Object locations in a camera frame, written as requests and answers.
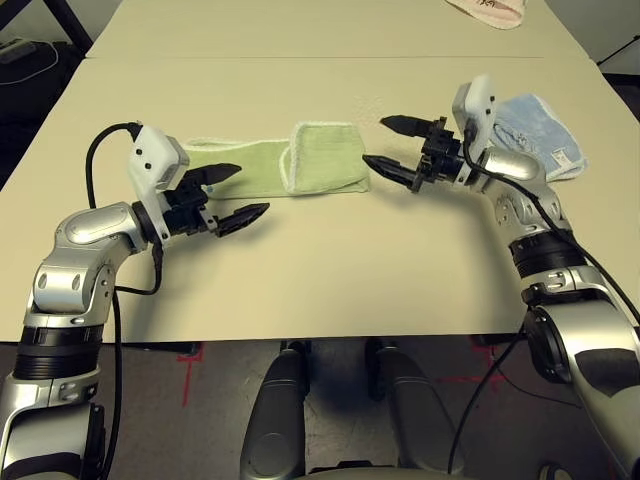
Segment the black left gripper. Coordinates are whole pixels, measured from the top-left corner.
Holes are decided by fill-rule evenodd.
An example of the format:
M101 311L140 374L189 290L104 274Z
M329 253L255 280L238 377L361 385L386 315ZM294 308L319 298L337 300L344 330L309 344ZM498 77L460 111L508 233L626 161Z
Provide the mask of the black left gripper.
M218 238L242 230L260 218L269 203L256 203L236 209L231 215L218 218L206 207L209 197L203 186L217 184L239 173L239 165L209 164L187 171L177 187L159 194L162 217L171 236L209 232Z

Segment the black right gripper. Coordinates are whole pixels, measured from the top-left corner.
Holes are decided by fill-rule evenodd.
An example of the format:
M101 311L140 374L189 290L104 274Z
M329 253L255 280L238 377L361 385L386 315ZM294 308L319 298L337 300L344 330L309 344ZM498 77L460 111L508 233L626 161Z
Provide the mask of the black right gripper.
M409 186L417 193L424 182L447 181L456 186L467 183L470 168L461 154L462 144L454 137L454 132L446 129L446 118L428 121L406 115L383 117L380 123L393 132L424 139L421 157L414 170L400 162L380 155L362 156L365 164L384 178L403 186Z

